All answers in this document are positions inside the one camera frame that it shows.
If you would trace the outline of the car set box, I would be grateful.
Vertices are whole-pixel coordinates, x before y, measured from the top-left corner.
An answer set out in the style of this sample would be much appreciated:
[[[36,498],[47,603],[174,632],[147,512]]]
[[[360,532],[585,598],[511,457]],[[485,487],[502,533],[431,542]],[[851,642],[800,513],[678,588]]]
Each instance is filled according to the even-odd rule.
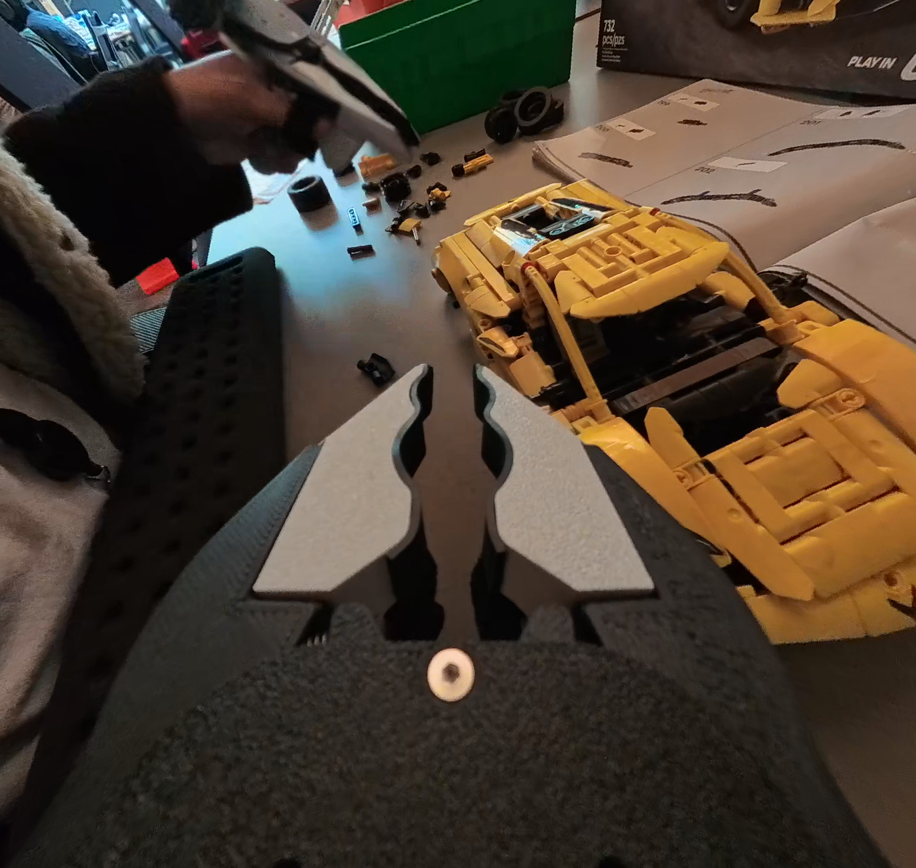
[[[602,0],[597,65],[914,100],[915,0]]]

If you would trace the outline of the yellow brick car model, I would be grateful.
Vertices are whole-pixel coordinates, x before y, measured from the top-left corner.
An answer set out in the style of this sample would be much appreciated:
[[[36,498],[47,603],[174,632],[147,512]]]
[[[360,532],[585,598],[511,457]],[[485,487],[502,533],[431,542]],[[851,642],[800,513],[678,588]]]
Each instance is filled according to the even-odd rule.
[[[582,180],[432,276],[484,364],[712,546],[775,645],[914,628],[914,334]]]

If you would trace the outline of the pile of small black yellow pieces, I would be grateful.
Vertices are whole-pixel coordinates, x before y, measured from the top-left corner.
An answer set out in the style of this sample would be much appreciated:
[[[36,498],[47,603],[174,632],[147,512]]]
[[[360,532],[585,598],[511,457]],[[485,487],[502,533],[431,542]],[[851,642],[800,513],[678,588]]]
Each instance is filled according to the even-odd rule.
[[[435,153],[429,153],[422,155],[421,162],[422,165],[432,166],[436,159],[438,156]],[[452,180],[477,175],[494,161],[485,149],[473,151],[464,156],[464,161],[452,166]],[[386,175],[381,175],[382,169],[393,167],[393,159],[388,156],[364,156],[359,165],[364,179],[364,193],[372,195],[363,203],[364,212],[368,214],[379,210],[383,201],[394,210],[392,220],[385,227],[386,234],[409,239],[418,247],[422,244],[423,221],[445,210],[452,198],[452,188],[442,181],[433,182],[420,191],[425,194],[425,199],[413,198],[413,182],[421,180],[422,165],[414,164]],[[372,244],[356,244],[348,246],[346,252],[351,259],[362,259],[372,256],[375,247]]]

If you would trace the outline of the red plastic piece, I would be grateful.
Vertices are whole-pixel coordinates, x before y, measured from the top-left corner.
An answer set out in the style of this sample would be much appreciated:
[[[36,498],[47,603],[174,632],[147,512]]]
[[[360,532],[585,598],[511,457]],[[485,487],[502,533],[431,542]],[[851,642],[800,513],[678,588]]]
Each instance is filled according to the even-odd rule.
[[[147,297],[152,297],[165,290],[179,279],[180,274],[173,262],[164,258],[139,273],[135,281]]]

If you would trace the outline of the grey desk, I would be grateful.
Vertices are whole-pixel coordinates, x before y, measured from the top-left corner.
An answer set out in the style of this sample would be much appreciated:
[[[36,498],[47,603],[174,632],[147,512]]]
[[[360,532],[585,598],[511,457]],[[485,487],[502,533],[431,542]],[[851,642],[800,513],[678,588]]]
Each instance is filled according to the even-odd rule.
[[[441,165],[423,175],[452,188],[449,206],[424,221],[420,246],[388,235],[388,210],[368,215],[359,185],[338,185],[321,162],[331,206],[301,218],[280,193],[212,233],[210,263],[248,247],[275,256],[282,279],[286,456],[341,426],[376,395],[356,362],[377,352],[397,372],[434,370],[418,489],[438,565],[441,637],[476,636],[470,577],[483,545],[494,479],[481,457],[473,408],[475,353],[463,318],[431,276],[430,250],[471,215],[550,177],[532,161],[532,138],[495,148],[479,175],[451,181],[452,164],[484,145],[483,117],[428,134]],[[914,631],[849,642],[777,647],[799,705],[841,790],[895,866],[914,866]]]

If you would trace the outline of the green plastic bin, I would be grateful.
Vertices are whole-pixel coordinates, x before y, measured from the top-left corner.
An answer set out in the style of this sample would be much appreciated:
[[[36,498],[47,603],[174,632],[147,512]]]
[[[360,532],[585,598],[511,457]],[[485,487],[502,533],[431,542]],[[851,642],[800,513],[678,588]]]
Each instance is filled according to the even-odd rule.
[[[421,134],[571,73],[577,0],[406,0],[345,24],[343,51]]]

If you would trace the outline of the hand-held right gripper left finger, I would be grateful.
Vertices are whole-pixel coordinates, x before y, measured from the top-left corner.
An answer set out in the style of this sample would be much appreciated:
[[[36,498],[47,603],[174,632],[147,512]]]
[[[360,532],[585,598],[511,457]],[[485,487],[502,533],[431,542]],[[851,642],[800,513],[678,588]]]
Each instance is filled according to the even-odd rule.
[[[327,436],[253,584],[266,599],[395,603],[391,566],[416,542],[415,475],[433,369],[419,364]]]

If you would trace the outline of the dark perforated panel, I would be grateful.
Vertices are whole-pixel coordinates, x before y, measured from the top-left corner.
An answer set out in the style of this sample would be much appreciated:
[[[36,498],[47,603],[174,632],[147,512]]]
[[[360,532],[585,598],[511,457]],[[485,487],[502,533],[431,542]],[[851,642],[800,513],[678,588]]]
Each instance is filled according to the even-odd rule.
[[[148,616],[284,466],[281,288],[250,248],[173,290],[79,586],[41,739],[79,747]]]

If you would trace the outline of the person's left hand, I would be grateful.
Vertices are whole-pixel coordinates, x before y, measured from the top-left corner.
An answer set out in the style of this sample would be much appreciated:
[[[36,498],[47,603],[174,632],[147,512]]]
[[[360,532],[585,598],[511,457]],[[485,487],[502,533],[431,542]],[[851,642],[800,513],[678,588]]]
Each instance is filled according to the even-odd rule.
[[[291,175],[303,162],[283,134],[294,96],[257,64],[223,51],[166,73],[164,82],[209,163],[249,162],[263,175]]]

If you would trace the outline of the beige trousers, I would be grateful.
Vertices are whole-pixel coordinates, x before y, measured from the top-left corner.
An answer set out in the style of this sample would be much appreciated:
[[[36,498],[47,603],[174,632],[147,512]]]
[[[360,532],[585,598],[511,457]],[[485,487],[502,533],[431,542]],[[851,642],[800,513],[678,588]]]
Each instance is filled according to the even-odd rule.
[[[1,813],[21,796],[61,664],[62,637],[106,503],[54,483],[19,452],[1,461]]]

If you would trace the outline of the open instruction booklet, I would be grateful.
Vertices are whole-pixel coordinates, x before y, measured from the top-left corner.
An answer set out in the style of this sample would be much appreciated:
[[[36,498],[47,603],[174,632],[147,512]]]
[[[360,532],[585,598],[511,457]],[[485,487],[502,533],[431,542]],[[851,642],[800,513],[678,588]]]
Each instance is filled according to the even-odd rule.
[[[757,271],[915,339],[915,105],[826,105],[701,81],[536,144],[532,160],[731,244]]]

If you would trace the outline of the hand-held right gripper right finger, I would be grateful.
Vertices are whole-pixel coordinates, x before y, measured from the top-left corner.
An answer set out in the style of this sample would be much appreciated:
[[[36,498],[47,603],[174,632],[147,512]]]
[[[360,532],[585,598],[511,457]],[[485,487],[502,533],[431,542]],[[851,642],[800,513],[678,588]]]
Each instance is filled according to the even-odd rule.
[[[633,599],[655,584],[584,444],[484,366],[474,370],[487,582],[506,599]]]

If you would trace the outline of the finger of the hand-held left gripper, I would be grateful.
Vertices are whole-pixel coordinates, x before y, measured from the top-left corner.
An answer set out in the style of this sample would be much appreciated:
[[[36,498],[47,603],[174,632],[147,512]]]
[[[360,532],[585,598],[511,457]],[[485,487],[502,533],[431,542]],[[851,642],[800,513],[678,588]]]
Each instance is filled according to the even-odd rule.
[[[374,92],[385,92],[384,89],[369,77],[362,67],[356,64],[341,50],[321,49],[319,64],[326,77],[333,81],[331,86],[333,95],[349,93],[372,103],[373,99],[371,99],[371,95],[373,95]],[[419,136],[415,129],[414,131],[416,133],[416,147],[418,147]]]
[[[333,129],[323,136],[324,163],[349,164],[366,144],[402,161],[415,153],[416,133],[396,101],[385,92],[371,99],[323,93],[323,104],[334,111]]]

